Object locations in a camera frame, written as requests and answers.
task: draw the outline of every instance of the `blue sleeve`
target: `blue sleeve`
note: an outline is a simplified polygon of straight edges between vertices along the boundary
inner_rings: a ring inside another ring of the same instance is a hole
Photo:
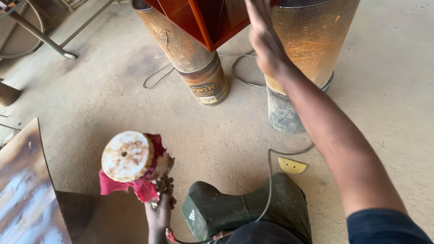
[[[409,216],[392,209],[366,209],[347,218],[350,244],[433,244]]]

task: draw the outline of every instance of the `metal rod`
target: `metal rod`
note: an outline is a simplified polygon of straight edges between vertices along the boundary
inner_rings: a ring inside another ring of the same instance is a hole
[[[92,17],[90,17],[90,19],[84,22],[84,24],[82,24],[80,28],[78,28],[74,33],[72,33],[72,35],[68,37],[68,39],[66,39],[60,46],[61,47],[66,46],[70,41],[72,41],[72,39],[74,39],[74,37],[76,37],[84,28],[86,28],[86,26],[88,26],[96,17],[98,17],[98,15],[100,15],[114,1],[115,0],[109,0],[104,6],[102,6],[100,10],[98,10]]]
[[[6,127],[6,128],[9,128],[9,129],[12,129],[12,130],[18,130],[17,128],[10,127],[10,126],[4,125],[4,124],[0,124],[0,126]]]
[[[58,54],[70,58],[70,59],[76,59],[75,56],[68,54],[65,50],[63,50],[59,45],[57,45],[55,42],[53,42],[48,36],[46,36],[44,33],[40,32],[35,26],[30,24],[24,17],[22,17],[17,12],[13,11],[9,15],[14,21],[16,21],[18,24],[20,24],[22,27],[24,27],[26,30],[30,31],[33,35],[35,35],[37,38],[39,38],[41,41],[43,41],[45,44],[47,44],[49,47],[53,48]]]

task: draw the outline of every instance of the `yellow sandpaper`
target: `yellow sandpaper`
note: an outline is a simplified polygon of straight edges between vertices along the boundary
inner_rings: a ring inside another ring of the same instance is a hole
[[[300,174],[307,166],[303,163],[282,157],[279,157],[279,165],[284,171],[290,174]]]

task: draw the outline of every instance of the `red cloth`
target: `red cloth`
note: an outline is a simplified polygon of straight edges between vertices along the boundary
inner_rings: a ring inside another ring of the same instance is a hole
[[[166,228],[166,237],[171,242],[175,242],[176,238],[175,238],[175,234],[173,233],[172,228],[170,228],[170,227]]]
[[[101,185],[101,195],[108,195],[113,191],[125,191],[128,192],[130,186],[133,187],[134,193],[142,202],[148,202],[152,199],[158,198],[155,185],[152,182],[148,182],[147,179],[151,176],[155,167],[157,166],[157,158],[162,156],[166,149],[161,143],[161,135],[145,134],[154,145],[154,158],[152,164],[145,174],[138,180],[131,182],[118,182],[110,179],[103,170],[99,171],[99,184]]]

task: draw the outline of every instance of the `paint can label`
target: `paint can label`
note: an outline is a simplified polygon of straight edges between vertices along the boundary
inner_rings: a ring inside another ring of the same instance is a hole
[[[189,86],[191,92],[196,96],[202,103],[215,103],[217,102],[218,95],[222,92],[220,84],[211,82],[200,85]]]

